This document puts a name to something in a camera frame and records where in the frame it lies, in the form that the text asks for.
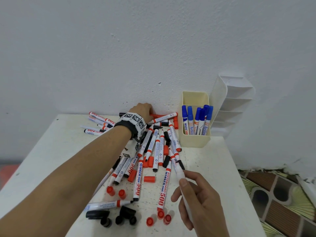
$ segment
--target blue-capped marker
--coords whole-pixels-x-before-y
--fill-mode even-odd
[[[188,122],[188,113],[186,112],[186,106],[182,106],[182,118],[183,118],[183,125],[184,125],[184,134],[189,134],[189,122]]]
[[[204,105],[203,109],[205,111],[205,118],[204,119],[206,119],[207,111],[209,110],[209,105]]]
[[[210,121],[212,119],[212,113],[213,113],[213,107],[210,105],[208,110],[207,110],[207,116],[206,116],[206,120],[205,120],[205,123],[204,123],[204,128],[203,128],[202,135],[206,135],[207,130],[210,127]]]
[[[194,135],[193,129],[193,112],[192,112],[192,107],[188,106],[188,122],[189,122],[189,130],[190,130],[190,135]]]
[[[205,110],[201,109],[201,111],[200,111],[200,120],[199,120],[198,128],[197,128],[197,135],[202,135],[204,122],[205,122]]]
[[[198,123],[200,122],[200,111],[201,111],[201,107],[197,108],[197,112],[195,114],[195,119],[194,119],[194,128],[193,128],[193,134],[197,135],[198,132]]]

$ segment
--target tabletop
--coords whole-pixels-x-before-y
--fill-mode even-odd
[[[22,162],[20,167],[0,191],[0,218],[21,202],[43,179],[71,158],[80,149],[93,141],[97,136],[87,135],[80,125],[95,127],[87,119],[88,115],[61,114],[58,115],[47,131]],[[118,116],[105,116],[113,121]],[[210,142],[203,148],[183,147],[180,158],[187,170],[200,172],[213,186],[221,197],[222,206],[231,237],[258,236],[265,234],[235,167],[234,161],[222,137],[212,136]],[[170,197],[179,186],[174,169],[171,171],[165,209],[172,215],[169,225],[157,220],[152,227],[147,227],[146,219],[157,213],[158,198],[162,187],[165,169],[159,168],[154,173],[151,168],[145,168],[143,176],[156,175],[156,183],[142,183],[140,200],[127,207],[137,211],[137,224],[129,225],[126,221],[122,226],[115,224],[119,208],[111,209],[109,218],[113,224],[110,228],[101,226],[99,220],[88,220],[82,213],[70,228],[67,237],[85,236],[196,236],[194,231],[188,231],[181,221],[178,202],[172,203]],[[125,189],[127,199],[132,199],[134,183],[123,179],[115,187],[116,192]],[[105,195],[105,187],[101,187],[90,202],[118,199],[117,195]]]

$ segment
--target pen holder compartment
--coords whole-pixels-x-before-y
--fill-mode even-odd
[[[191,92],[183,91],[181,103],[178,111],[179,123],[179,141],[182,147],[204,147],[211,139],[211,127],[209,127],[206,135],[185,135],[183,131],[182,106],[192,106],[193,116],[195,117],[198,107],[203,108],[204,105],[209,105],[209,96],[206,92]]]

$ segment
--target floor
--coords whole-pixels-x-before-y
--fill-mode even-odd
[[[239,171],[267,237],[316,237],[316,209],[295,175]]]

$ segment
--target white wall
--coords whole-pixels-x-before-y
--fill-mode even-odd
[[[237,166],[285,164],[311,175],[315,7],[316,0],[0,0],[0,156],[23,159],[57,113],[117,114],[144,101],[169,113],[181,91],[210,92],[221,72],[245,75],[257,91],[227,140]]]

